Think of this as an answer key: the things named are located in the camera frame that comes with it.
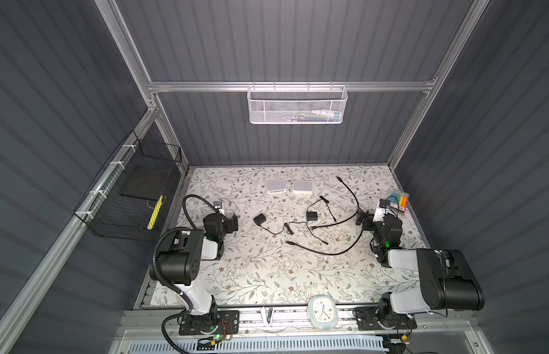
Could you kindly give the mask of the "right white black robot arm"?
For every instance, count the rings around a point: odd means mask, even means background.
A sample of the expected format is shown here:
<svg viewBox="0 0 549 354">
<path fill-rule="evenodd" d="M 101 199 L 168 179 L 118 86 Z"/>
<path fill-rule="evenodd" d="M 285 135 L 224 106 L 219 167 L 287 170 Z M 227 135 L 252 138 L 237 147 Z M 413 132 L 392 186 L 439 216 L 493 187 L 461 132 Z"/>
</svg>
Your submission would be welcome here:
<svg viewBox="0 0 549 354">
<path fill-rule="evenodd" d="M 388 291 L 372 308 L 355 308 L 353 315 L 360 328 L 377 325 L 385 330 L 411 330 L 417 327 L 416 314 L 484 308 L 484 292 L 459 250 L 402 248 L 403 223 L 394 213 L 376 215 L 359 209 L 355 224 L 373 235 L 370 250 L 381 266 L 418 276 L 413 288 Z"/>
</svg>

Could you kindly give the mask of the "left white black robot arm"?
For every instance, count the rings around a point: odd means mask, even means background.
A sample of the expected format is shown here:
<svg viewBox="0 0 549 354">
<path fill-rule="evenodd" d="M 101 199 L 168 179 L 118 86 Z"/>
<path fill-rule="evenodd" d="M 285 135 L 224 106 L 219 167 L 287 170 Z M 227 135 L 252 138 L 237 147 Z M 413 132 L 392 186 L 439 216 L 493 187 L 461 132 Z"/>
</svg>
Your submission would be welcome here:
<svg viewBox="0 0 549 354">
<path fill-rule="evenodd" d="M 218 306 L 199 279 L 203 261 L 219 260 L 224 253 L 224 238 L 238 231 L 238 217 L 213 213 L 204 217 L 202 230 L 175 227 L 157 241 L 150 261 L 150 278 L 156 280 L 185 305 L 181 317 L 186 324 L 217 327 Z"/>
</svg>

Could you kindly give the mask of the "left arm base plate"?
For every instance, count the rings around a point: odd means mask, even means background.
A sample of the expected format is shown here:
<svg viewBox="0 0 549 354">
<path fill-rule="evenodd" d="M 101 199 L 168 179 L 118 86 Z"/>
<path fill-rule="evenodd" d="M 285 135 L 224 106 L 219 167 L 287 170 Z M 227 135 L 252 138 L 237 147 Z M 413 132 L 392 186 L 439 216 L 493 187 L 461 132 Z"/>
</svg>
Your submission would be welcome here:
<svg viewBox="0 0 549 354">
<path fill-rule="evenodd" d="M 186 315 L 178 320 L 180 336 L 233 335 L 239 331 L 239 311 L 218 311 L 211 314 Z"/>
</svg>

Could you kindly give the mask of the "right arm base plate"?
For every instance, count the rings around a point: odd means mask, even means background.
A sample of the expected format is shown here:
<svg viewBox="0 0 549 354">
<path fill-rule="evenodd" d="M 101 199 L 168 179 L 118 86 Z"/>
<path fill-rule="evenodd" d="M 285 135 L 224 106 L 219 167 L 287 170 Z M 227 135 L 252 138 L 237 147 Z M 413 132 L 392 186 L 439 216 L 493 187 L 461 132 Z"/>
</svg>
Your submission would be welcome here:
<svg viewBox="0 0 549 354">
<path fill-rule="evenodd" d="M 396 314 L 394 312 L 385 312 L 380 308 L 357 307 L 354 308 L 353 317 L 359 330 L 414 330 L 417 329 L 417 323 L 414 317 L 406 314 Z"/>
</svg>

